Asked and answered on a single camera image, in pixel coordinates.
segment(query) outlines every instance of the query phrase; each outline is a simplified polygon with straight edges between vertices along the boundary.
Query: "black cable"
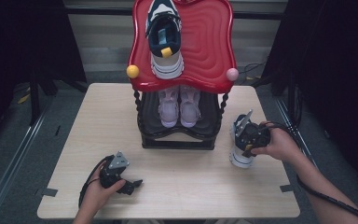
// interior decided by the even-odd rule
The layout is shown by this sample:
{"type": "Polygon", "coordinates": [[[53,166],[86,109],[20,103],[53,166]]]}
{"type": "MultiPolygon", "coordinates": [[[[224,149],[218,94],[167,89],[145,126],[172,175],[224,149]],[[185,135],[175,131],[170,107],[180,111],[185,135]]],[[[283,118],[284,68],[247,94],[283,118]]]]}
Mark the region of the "black cable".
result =
{"type": "Polygon", "coordinates": [[[296,88],[296,110],[295,110],[295,120],[293,120],[296,127],[299,127],[302,119],[302,105],[303,105],[303,94],[299,88],[296,88]]]}
{"type": "Polygon", "coordinates": [[[17,93],[17,92],[19,92],[19,91],[28,90],[28,88],[30,88],[30,86],[21,87],[21,88],[15,88],[15,89],[13,90],[13,93],[17,93]]]}
{"type": "Polygon", "coordinates": [[[272,79],[273,79],[273,75],[263,76],[260,79],[258,79],[257,81],[255,81],[254,83],[252,83],[250,86],[253,88],[257,88],[259,86],[267,85],[267,84],[271,83],[272,79]]]}
{"type": "Polygon", "coordinates": [[[245,74],[245,79],[244,79],[244,81],[243,81],[240,85],[243,85],[243,83],[246,81],[246,73],[248,73],[248,72],[250,72],[250,71],[252,71],[252,70],[255,70],[258,66],[264,65],[265,63],[266,63],[266,62],[263,62],[263,63],[249,63],[249,64],[247,64],[247,65],[243,68],[243,72],[240,72],[240,74],[245,74]],[[247,67],[252,66],[252,65],[254,65],[255,67],[246,70],[247,67]]]}
{"type": "MultiPolygon", "coordinates": [[[[298,146],[299,148],[301,148],[301,145],[300,145],[299,141],[297,140],[297,138],[290,132],[290,127],[287,127],[286,125],[280,124],[280,123],[278,123],[278,122],[272,122],[272,121],[267,122],[266,125],[269,124],[269,123],[271,123],[272,125],[263,127],[263,128],[261,128],[260,130],[258,130],[258,131],[259,131],[259,132],[262,132],[262,131],[264,131],[264,130],[266,130],[266,129],[271,129],[271,128],[279,128],[279,129],[282,129],[282,130],[284,130],[285,132],[289,133],[289,135],[293,138],[293,140],[295,140],[297,146],[298,146]]],[[[344,209],[344,210],[346,210],[346,211],[348,211],[348,212],[350,212],[350,213],[352,213],[352,214],[354,214],[355,216],[358,217],[358,209],[356,209],[356,208],[354,208],[354,207],[352,207],[352,206],[350,206],[350,205],[348,205],[348,204],[345,204],[345,203],[343,203],[343,202],[341,202],[341,201],[339,201],[339,200],[337,200],[337,199],[335,199],[335,198],[332,198],[332,197],[330,197],[330,196],[327,196],[327,195],[325,195],[325,194],[322,194],[321,192],[318,192],[318,191],[316,191],[316,190],[314,190],[314,189],[311,189],[310,187],[308,187],[307,185],[305,185],[305,184],[301,181],[301,179],[299,178],[298,175],[297,175],[296,177],[297,177],[297,183],[298,183],[298,185],[299,185],[301,188],[303,188],[304,190],[306,190],[309,194],[314,195],[314,196],[316,196],[316,197],[318,197],[318,198],[321,198],[321,199],[323,199],[323,200],[326,200],[326,201],[328,201],[328,202],[330,202],[330,203],[332,203],[332,204],[334,204],[334,205],[336,205],[336,206],[338,206],[338,207],[340,207],[340,208],[342,208],[342,209],[344,209]]]]}
{"type": "Polygon", "coordinates": [[[83,188],[80,191],[80,196],[79,196],[79,202],[78,202],[78,207],[80,208],[81,203],[83,202],[83,198],[84,195],[86,194],[87,188],[89,187],[89,184],[91,184],[92,182],[94,182],[95,180],[99,180],[100,178],[96,178],[90,181],[92,175],[95,173],[95,171],[98,169],[98,167],[104,162],[107,161],[109,159],[111,159],[113,156],[107,156],[105,158],[103,158],[100,162],[98,162],[98,164],[94,167],[94,169],[92,169],[91,174],[89,174],[89,177],[86,180],[86,183],[84,183],[83,188]]]}
{"type": "Polygon", "coordinates": [[[327,196],[325,194],[322,194],[321,192],[318,192],[314,189],[311,189],[310,187],[308,187],[307,185],[305,185],[301,179],[297,176],[297,183],[299,186],[301,186],[301,188],[303,188],[304,190],[306,190],[309,194],[313,195],[313,196],[316,196],[320,199],[323,199],[325,201],[328,201],[340,208],[343,208],[345,209],[346,211],[352,213],[353,215],[357,216],[358,217],[358,209],[346,204],[346,203],[343,203],[342,201],[339,201],[335,198],[332,198],[330,196],[327,196]]]}

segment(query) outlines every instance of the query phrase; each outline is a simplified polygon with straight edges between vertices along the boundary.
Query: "table top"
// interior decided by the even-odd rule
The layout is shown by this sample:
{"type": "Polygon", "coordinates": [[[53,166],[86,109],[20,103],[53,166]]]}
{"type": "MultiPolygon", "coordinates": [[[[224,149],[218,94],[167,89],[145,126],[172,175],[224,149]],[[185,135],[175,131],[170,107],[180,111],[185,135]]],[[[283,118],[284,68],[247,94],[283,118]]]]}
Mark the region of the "table top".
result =
{"type": "MultiPolygon", "coordinates": [[[[229,160],[229,127],[251,108],[253,122],[265,119],[255,89],[234,86],[214,150],[144,149],[131,84],[91,84],[48,184],[58,192],[43,197],[38,216],[75,217],[91,170],[105,156],[121,151],[130,162],[121,176],[144,183],[131,196],[114,194],[96,218],[297,217],[294,193],[280,189],[289,184],[281,161],[260,155],[242,169],[229,160]]],[[[185,140],[186,135],[166,138],[185,140]]]]}

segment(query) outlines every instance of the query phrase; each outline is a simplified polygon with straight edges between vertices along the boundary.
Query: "red wavy tray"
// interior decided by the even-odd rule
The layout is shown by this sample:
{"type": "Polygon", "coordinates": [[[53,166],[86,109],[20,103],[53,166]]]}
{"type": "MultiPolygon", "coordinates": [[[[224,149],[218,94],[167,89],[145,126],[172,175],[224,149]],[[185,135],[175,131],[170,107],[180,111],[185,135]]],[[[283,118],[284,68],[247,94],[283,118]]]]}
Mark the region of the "red wavy tray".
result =
{"type": "Polygon", "coordinates": [[[169,80],[157,78],[150,66],[150,50],[145,37],[145,20],[153,0],[137,0],[132,10],[135,30],[129,65],[140,73],[130,78],[137,91],[159,91],[186,84],[202,91],[225,93],[233,82],[227,79],[229,68],[236,68],[231,47],[232,7],[227,0],[174,0],[182,20],[182,46],[185,70],[169,80]]]}

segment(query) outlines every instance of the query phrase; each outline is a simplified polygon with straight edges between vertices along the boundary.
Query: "gray wall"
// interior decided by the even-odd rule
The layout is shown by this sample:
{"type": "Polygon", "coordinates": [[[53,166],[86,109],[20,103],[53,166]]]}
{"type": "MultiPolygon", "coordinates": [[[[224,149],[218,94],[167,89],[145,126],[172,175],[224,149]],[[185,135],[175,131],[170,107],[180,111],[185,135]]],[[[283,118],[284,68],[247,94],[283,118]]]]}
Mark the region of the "gray wall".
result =
{"type": "MultiPolygon", "coordinates": [[[[132,7],[133,1],[64,0],[67,6],[132,7]]],[[[233,0],[234,11],[283,12],[287,0],[233,0]]],[[[69,15],[83,65],[88,71],[124,70],[133,26],[130,16],[69,15]]],[[[234,20],[232,45],[237,65],[262,63],[273,44],[279,21],[234,20]]]]}

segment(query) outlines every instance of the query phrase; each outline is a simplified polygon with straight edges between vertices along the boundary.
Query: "yellow ball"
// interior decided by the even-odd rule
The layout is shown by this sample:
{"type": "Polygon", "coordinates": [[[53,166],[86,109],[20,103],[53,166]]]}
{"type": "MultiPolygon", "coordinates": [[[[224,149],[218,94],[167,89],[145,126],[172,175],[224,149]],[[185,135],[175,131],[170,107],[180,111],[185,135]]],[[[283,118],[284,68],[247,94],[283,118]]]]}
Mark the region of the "yellow ball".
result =
{"type": "Polygon", "coordinates": [[[130,78],[136,78],[139,76],[139,68],[136,65],[130,65],[127,67],[127,76],[130,78]]]}

